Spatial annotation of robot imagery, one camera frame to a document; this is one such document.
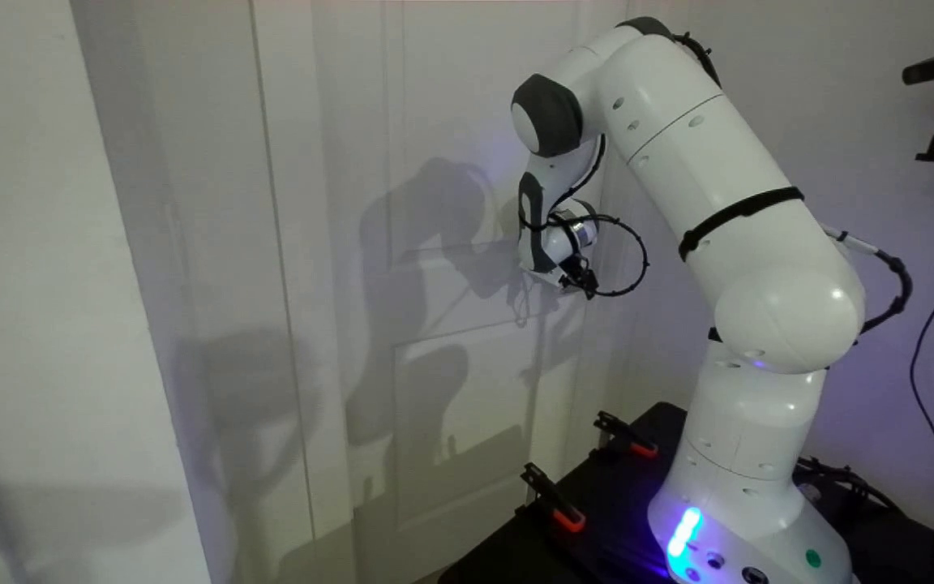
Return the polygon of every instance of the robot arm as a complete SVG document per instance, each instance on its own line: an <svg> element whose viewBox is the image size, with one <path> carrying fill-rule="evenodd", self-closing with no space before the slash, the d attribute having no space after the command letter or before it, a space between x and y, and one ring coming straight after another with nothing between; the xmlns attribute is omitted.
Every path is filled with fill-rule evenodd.
<svg viewBox="0 0 934 584"><path fill-rule="evenodd" d="M678 233L736 361L824 371L858 334L861 285L722 96L708 55L683 43L657 19L631 19L514 91L513 125L534 157L522 179L522 258L552 272L595 244L593 211L565 206L565 185L608 138Z"/></svg>

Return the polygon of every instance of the blue light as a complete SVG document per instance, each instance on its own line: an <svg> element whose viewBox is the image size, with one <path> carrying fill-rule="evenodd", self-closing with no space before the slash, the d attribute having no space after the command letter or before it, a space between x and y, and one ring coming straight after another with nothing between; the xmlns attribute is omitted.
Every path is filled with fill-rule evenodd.
<svg viewBox="0 0 934 584"><path fill-rule="evenodd" d="M683 508L683 516L681 516L681 523L675 527L675 532L671 532L671 538L669 538L669 558L681 558L683 555L683 548L686 548L686 541L697 536L697 530L699 530L699 508L697 507L686 507Z"/></svg>

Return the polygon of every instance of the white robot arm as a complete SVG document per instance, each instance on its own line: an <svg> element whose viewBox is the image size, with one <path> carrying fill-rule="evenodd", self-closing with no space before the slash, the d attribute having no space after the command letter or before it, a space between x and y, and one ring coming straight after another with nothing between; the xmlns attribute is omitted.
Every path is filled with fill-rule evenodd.
<svg viewBox="0 0 934 584"><path fill-rule="evenodd" d="M675 581L846 584L842 538L792 485L824 372L861 329L861 285L736 108L699 46L631 19L531 75L513 102L531 148L522 261L593 275L574 183L608 146L671 223L713 334L671 474L649 507Z"/></svg>

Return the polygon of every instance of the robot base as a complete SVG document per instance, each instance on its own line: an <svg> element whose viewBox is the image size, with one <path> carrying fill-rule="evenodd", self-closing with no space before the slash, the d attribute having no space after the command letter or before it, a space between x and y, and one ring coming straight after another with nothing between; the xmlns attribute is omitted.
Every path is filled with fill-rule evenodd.
<svg viewBox="0 0 934 584"><path fill-rule="evenodd" d="M699 476L699 464L710 462L681 445L649 507L653 536L678 584L856 584L846 541L793 485L785 492L754 497L754 507L728 507L728 497L708 491L697 504L686 485Z"/></svg>

